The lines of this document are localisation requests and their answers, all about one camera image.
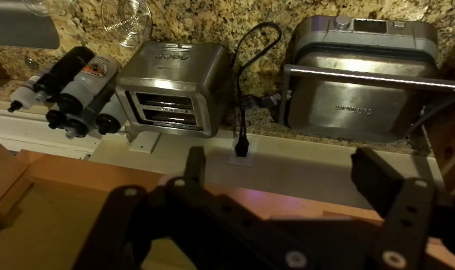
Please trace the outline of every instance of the granite countertop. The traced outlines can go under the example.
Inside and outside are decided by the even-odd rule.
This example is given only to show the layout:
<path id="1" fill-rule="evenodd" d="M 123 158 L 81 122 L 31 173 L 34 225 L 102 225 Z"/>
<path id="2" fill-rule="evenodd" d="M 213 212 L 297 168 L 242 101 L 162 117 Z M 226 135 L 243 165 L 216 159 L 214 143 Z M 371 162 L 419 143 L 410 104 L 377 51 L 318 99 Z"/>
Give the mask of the granite countertop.
<path id="1" fill-rule="evenodd" d="M 120 47 L 118 27 L 105 27 L 124 23 L 133 14 L 126 8 L 129 0 L 43 0 L 52 17 L 58 35 L 57 50 L 28 50 L 0 47 L 0 77 L 27 80 L 39 68 L 51 66 L 60 56 L 76 45 L 87 45 L 97 54 L 108 54 L 124 65 L 135 48 Z M 282 63 L 293 29 L 309 15 L 348 15 L 386 20 L 422 20 L 435 26 L 438 32 L 438 66 L 450 65 L 455 59 L 455 0 L 148 0 L 145 14 L 153 21 L 151 39 L 172 42 L 219 42 L 234 51 L 240 38 L 261 21 L 282 26 L 281 45 L 257 62 L 245 75 L 243 90 L 248 95 L 263 96 L 276 92 L 278 71 Z M 270 33 L 248 39 L 240 62 L 264 47 Z M 15 87 L 0 87 L 0 101 L 7 101 Z M 249 131 L 255 134 L 287 137 L 309 141 L 332 141 L 294 134 L 272 123 L 266 111 L 249 117 Z M 407 143 L 383 146 L 389 150 L 405 150 Z"/>

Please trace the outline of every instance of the kitchen appliance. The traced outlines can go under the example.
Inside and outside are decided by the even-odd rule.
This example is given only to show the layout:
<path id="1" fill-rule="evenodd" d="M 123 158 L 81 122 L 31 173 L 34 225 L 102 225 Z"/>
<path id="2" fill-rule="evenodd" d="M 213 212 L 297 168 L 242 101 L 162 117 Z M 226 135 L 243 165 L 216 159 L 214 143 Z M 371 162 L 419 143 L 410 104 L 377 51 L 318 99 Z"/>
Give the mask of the kitchen appliance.
<path id="1" fill-rule="evenodd" d="M 133 128 L 213 137 L 232 90 L 231 57 L 222 45 L 144 42 L 115 92 Z"/>
<path id="2" fill-rule="evenodd" d="M 423 80 L 435 78 L 437 53 L 426 23 L 306 18 L 287 51 L 279 119 L 320 137 L 399 140 L 419 117 L 423 90 L 452 92 Z"/>

